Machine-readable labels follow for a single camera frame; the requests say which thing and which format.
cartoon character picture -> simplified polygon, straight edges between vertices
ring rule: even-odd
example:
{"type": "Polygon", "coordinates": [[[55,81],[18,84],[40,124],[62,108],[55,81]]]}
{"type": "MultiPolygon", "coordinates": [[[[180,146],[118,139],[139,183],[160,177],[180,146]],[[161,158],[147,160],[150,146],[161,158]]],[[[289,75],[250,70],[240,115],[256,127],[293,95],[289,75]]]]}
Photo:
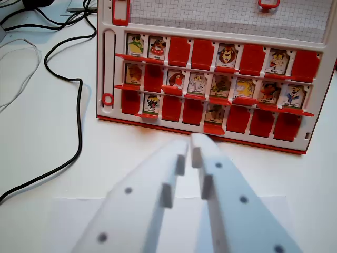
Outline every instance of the cartoon character picture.
{"type": "Polygon", "coordinates": [[[163,40],[162,37],[150,36],[150,42],[148,46],[149,58],[154,58],[158,60],[165,59],[166,42],[163,40]]]}
{"type": "Polygon", "coordinates": [[[234,97],[245,96],[247,98],[252,98],[255,90],[255,84],[251,79],[238,79],[236,82],[234,97]]]}
{"type": "Polygon", "coordinates": [[[183,88],[185,76],[181,71],[168,70],[166,85],[178,87],[180,90],[183,88]]]}
{"type": "Polygon", "coordinates": [[[137,64],[126,64],[125,83],[141,85],[142,69],[137,64]]]}
{"type": "Polygon", "coordinates": [[[220,44],[217,52],[216,66],[234,67],[236,62],[237,50],[234,45],[220,44]]]}
{"type": "Polygon", "coordinates": [[[221,105],[209,104],[207,106],[207,112],[205,122],[222,124],[225,109],[221,105]]]}
{"type": "Polygon", "coordinates": [[[187,92],[195,93],[195,94],[204,94],[206,84],[207,84],[207,80],[203,73],[191,72],[187,92]]]}
{"type": "Polygon", "coordinates": [[[306,92],[301,85],[288,85],[282,105],[301,108],[306,92]]]}
{"type": "Polygon", "coordinates": [[[268,104],[275,104],[280,94],[277,83],[265,82],[262,84],[259,94],[259,101],[268,104]]]}
{"type": "Polygon", "coordinates": [[[143,112],[150,114],[159,113],[160,100],[157,95],[146,94],[144,96],[144,108],[143,112]]]}
{"type": "Polygon", "coordinates": [[[132,56],[143,56],[144,41],[139,34],[127,35],[127,53],[132,56]]]}
{"type": "Polygon", "coordinates": [[[212,80],[212,87],[210,96],[219,96],[227,98],[231,87],[231,81],[228,80],[228,76],[214,75],[212,80]]]}
{"type": "Polygon", "coordinates": [[[271,49],[268,57],[268,66],[266,73],[284,75],[288,65],[289,56],[286,50],[271,49]]]}

black cable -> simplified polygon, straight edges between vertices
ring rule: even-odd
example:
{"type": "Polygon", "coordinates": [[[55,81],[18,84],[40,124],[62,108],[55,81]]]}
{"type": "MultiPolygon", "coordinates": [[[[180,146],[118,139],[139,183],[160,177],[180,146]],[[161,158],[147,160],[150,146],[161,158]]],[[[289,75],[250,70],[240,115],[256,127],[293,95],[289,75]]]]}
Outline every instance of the black cable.
{"type": "Polygon", "coordinates": [[[8,27],[8,28],[5,28],[4,30],[8,32],[8,31],[11,31],[11,30],[14,30],[14,29],[19,29],[19,28],[22,28],[22,27],[37,27],[37,28],[43,28],[43,29],[49,29],[49,30],[61,30],[61,29],[63,29],[66,26],[69,26],[69,25],[77,23],[78,21],[84,19],[86,16],[89,16],[89,15],[91,15],[93,13],[96,13],[96,10],[89,10],[88,8],[85,8],[84,11],[77,11],[74,14],[72,14],[70,16],[70,18],[67,19],[66,22],[59,23],[59,22],[53,21],[50,18],[48,18],[46,16],[46,14],[44,14],[38,8],[34,9],[34,10],[31,10],[31,9],[20,9],[18,11],[15,11],[15,12],[9,14],[3,20],[1,20],[0,25],[3,25],[9,18],[11,18],[11,17],[13,17],[13,16],[15,16],[15,15],[17,15],[19,13],[25,12],[25,11],[38,11],[45,19],[47,19],[51,23],[54,23],[54,24],[60,25],[60,26],[56,27],[56,26],[45,26],[45,25],[37,25],[37,24],[23,24],[23,25],[16,25],[16,26],[13,26],[13,27],[8,27]],[[77,19],[72,20],[74,17],[77,17],[78,15],[80,15],[80,13],[82,13],[82,12],[84,12],[83,16],[81,16],[81,17],[79,17],[77,19]]]}
{"type": "Polygon", "coordinates": [[[80,78],[68,78],[62,75],[59,75],[57,73],[55,73],[54,71],[52,71],[49,66],[48,66],[48,58],[49,56],[61,45],[69,42],[69,41],[74,41],[74,40],[81,40],[81,39],[85,39],[85,38],[94,38],[97,34],[97,30],[95,28],[95,26],[89,21],[89,19],[87,18],[88,15],[86,15],[87,13],[92,13],[92,11],[89,11],[88,6],[91,0],[84,0],[83,1],[83,7],[84,7],[84,18],[86,19],[86,21],[88,22],[88,24],[90,25],[90,27],[94,30],[94,32],[90,35],[86,35],[86,36],[78,36],[78,37],[72,37],[72,38],[68,38],[66,40],[63,40],[61,42],[59,42],[58,44],[56,44],[45,56],[44,58],[44,65],[46,67],[46,69],[55,77],[64,80],[64,81],[68,81],[68,82],[79,82],[79,86],[78,86],[78,93],[77,93],[77,102],[76,102],[76,119],[77,119],[77,131],[78,131],[78,148],[77,151],[75,153],[75,155],[73,157],[71,157],[68,161],[66,161],[65,163],[63,163],[61,166],[39,176],[36,177],[20,186],[14,187],[13,189],[5,192],[3,195],[0,196],[0,205],[2,204],[3,200],[9,196],[10,194],[12,194],[15,191],[21,190],[27,186],[30,186],[31,184],[34,184],[44,178],[47,178],[49,176],[51,176],[54,173],[57,173],[58,171],[62,170],[63,168],[65,168],[66,166],[70,165],[71,163],[73,163],[74,161],[77,160],[77,158],[80,156],[81,152],[82,152],[82,129],[81,129],[81,114],[80,114],[80,105],[81,105],[81,93],[82,93],[82,87],[83,87],[83,80],[80,78]]]}
{"type": "Polygon", "coordinates": [[[11,5],[14,5],[14,4],[16,4],[16,3],[20,2],[20,1],[21,1],[21,0],[16,0],[16,1],[10,3],[10,4],[0,5],[0,9],[5,8],[5,7],[8,7],[8,6],[11,6],[11,5]]]}

white desk surface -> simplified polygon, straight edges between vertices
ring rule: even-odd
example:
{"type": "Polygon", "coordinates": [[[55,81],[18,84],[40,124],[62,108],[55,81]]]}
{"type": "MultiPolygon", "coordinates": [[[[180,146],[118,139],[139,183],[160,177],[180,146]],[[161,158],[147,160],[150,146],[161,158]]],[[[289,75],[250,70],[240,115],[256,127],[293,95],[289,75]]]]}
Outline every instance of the white desk surface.
{"type": "MultiPolygon", "coordinates": [[[[57,33],[13,32],[1,44],[14,38],[27,38],[44,57],[57,42],[91,32],[85,21],[81,21],[57,33]]],[[[21,47],[27,46],[21,43],[11,49],[21,47]]],[[[23,78],[18,73],[35,64],[33,51],[19,52],[0,62],[0,102],[15,92],[23,78]],[[25,63],[22,68],[13,65],[19,61],[25,63]]],[[[157,148],[174,138],[189,139],[187,135],[96,118],[96,39],[58,54],[50,61],[50,67],[65,76],[81,77],[92,91],[88,99],[89,89],[84,87],[82,96],[83,107],[88,103],[83,151],[58,177],[0,206],[0,251],[4,253],[45,252],[44,236],[53,198],[104,197],[157,148]]],[[[0,193],[56,168],[76,152],[77,88],[77,83],[51,76],[41,64],[23,94],[0,113],[0,193]]],[[[336,75],[307,155],[219,143],[258,196],[287,196],[294,233],[304,252],[337,249],[335,98],[336,75]]],[[[186,177],[178,181],[176,196],[198,195],[196,170],[188,168],[186,177]]]]}

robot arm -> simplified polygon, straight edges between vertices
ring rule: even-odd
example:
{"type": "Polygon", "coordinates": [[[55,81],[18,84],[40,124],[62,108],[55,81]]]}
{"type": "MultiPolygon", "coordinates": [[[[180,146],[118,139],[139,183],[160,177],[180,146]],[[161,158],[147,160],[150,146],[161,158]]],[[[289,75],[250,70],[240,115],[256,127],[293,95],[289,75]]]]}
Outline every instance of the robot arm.
{"type": "MultiPolygon", "coordinates": [[[[217,145],[203,134],[191,136],[214,252],[301,252],[217,145]]],[[[175,140],[140,164],[108,193],[72,252],[156,252],[164,208],[173,206],[186,154],[187,143],[175,140]]]]}

white cable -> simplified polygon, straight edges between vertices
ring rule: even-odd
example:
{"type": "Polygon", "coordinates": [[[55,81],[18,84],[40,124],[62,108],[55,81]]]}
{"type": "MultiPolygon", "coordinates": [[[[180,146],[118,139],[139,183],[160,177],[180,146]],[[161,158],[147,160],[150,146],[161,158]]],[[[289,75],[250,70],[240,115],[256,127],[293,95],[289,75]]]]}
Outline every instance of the white cable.
{"type": "MultiPolygon", "coordinates": [[[[35,69],[34,69],[32,72],[30,72],[30,74],[29,74],[29,75],[25,78],[25,80],[21,83],[21,86],[20,86],[19,90],[17,91],[17,93],[15,94],[15,96],[14,96],[9,102],[0,105],[0,108],[1,108],[1,107],[4,107],[4,108],[0,109],[0,112],[2,112],[4,109],[7,108],[7,106],[9,106],[11,103],[13,103],[14,100],[16,100],[17,97],[20,96],[20,94],[25,90],[25,88],[27,87],[28,82],[30,81],[31,77],[34,75],[34,73],[36,72],[37,68],[39,67],[39,65],[40,65],[40,63],[41,63],[41,58],[42,58],[41,55],[40,55],[40,53],[39,53],[39,50],[37,49],[37,47],[36,47],[33,43],[29,42],[29,41],[26,40],[26,39],[22,39],[22,38],[17,38],[17,39],[15,39],[15,40],[9,41],[9,42],[7,42],[6,44],[0,46],[0,49],[1,49],[2,47],[4,47],[5,45],[7,45],[7,44],[9,44],[9,43],[12,43],[12,42],[14,42],[14,41],[25,41],[26,43],[28,43],[29,45],[32,46],[32,48],[34,49],[34,51],[35,51],[35,53],[36,53],[36,67],[35,67],[35,69]]],[[[25,49],[30,49],[30,48],[21,48],[21,49],[12,50],[12,51],[6,53],[5,55],[3,55],[3,56],[0,58],[0,61],[1,61],[2,58],[4,58],[4,57],[5,57],[7,54],[9,54],[9,53],[12,53],[12,52],[18,51],[18,50],[25,50],[25,49]]]]}

